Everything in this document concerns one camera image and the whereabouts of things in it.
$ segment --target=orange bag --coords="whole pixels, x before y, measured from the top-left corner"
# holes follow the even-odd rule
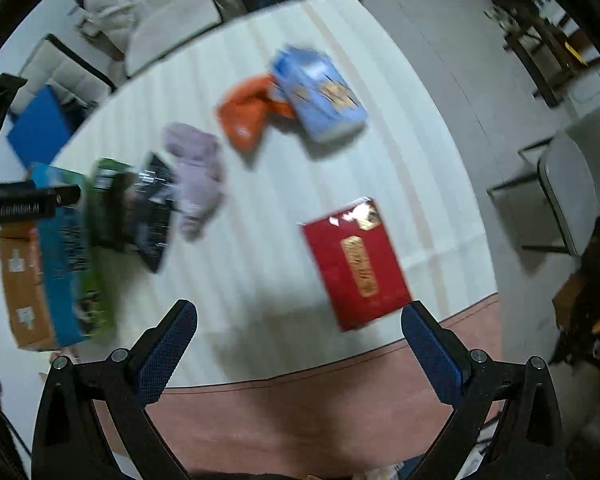
[[[296,117],[272,75],[251,77],[237,85],[218,108],[218,119],[236,150],[252,152],[260,142],[269,112]]]

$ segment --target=blue gripper pad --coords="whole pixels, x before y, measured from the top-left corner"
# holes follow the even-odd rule
[[[427,321],[410,303],[402,309],[402,334],[443,404],[462,399],[462,372]]]
[[[177,313],[138,370],[136,398],[143,408],[160,398],[191,338],[196,333],[198,326],[196,307],[189,301],[184,303],[186,305]],[[160,325],[152,330],[164,328],[161,325],[169,315],[167,314]]]

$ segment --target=purple sock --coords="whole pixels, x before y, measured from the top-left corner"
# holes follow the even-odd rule
[[[164,128],[164,143],[167,151],[178,159],[176,176],[184,215],[180,230],[193,236],[222,197],[218,139],[188,124],[170,123]]]

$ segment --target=cable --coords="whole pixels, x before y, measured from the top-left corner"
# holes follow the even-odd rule
[[[27,455],[29,455],[29,459],[31,459],[31,450],[29,449],[27,444],[24,443],[24,440],[22,439],[22,437],[20,436],[18,431],[16,431],[16,429],[13,427],[13,424],[11,423],[9,418],[4,414],[4,412],[1,409],[0,409],[0,418],[9,427],[9,430],[11,431],[11,433],[13,433],[13,436],[16,437],[16,440],[20,443],[20,445],[22,446],[22,449],[24,449],[24,451],[27,453]]]
[[[498,422],[500,420],[500,417],[502,416],[502,412],[498,412],[496,413],[493,418],[490,418],[489,420],[487,420],[481,427],[480,429],[483,430],[484,428],[488,428],[491,424],[495,424],[496,422]]]
[[[583,105],[583,104],[590,102],[593,98],[598,97],[599,95],[600,95],[600,90],[598,90],[594,94],[590,95],[588,98],[584,99],[584,101],[582,101],[580,99],[576,99],[573,95],[571,96],[571,99],[573,101],[576,101],[578,104]]]

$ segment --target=white cushion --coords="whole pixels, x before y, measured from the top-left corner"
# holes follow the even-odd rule
[[[107,83],[59,50],[47,38],[38,42],[18,75],[27,83],[18,90],[11,104],[11,112],[16,115],[20,115],[46,85],[54,90],[60,104],[72,98],[78,99],[81,104],[89,101],[101,103],[112,91]]]
[[[156,10],[131,33],[126,73],[140,72],[171,50],[222,23],[214,0],[174,0]]]

